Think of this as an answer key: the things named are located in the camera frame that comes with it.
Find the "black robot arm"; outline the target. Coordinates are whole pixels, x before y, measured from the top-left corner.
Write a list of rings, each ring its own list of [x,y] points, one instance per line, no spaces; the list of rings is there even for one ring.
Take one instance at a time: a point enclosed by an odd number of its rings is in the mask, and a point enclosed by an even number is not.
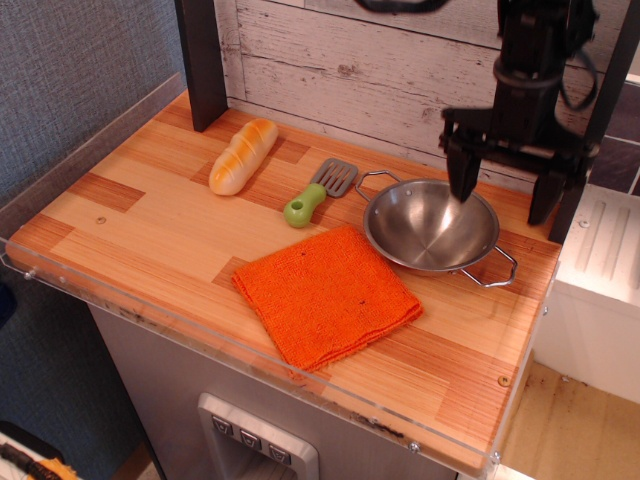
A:
[[[558,102],[582,111],[597,97],[593,85],[577,103],[564,85],[568,60],[578,59],[593,80],[598,72],[583,46],[598,15],[590,1],[501,1],[502,46],[493,67],[493,105],[447,108],[440,145],[447,157],[452,195],[466,201],[476,187],[482,161],[535,174],[528,222],[543,224],[563,192],[586,175],[586,141],[563,126]]]

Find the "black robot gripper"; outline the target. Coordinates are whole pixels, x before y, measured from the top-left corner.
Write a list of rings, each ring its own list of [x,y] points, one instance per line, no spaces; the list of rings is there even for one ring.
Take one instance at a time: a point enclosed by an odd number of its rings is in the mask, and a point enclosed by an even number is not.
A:
[[[464,203],[473,193],[483,160],[538,175],[528,223],[544,224],[567,186],[579,178],[590,148],[556,117],[559,98],[568,102],[562,67],[529,75],[494,66],[493,105],[442,111],[440,146],[447,155],[452,195]]]

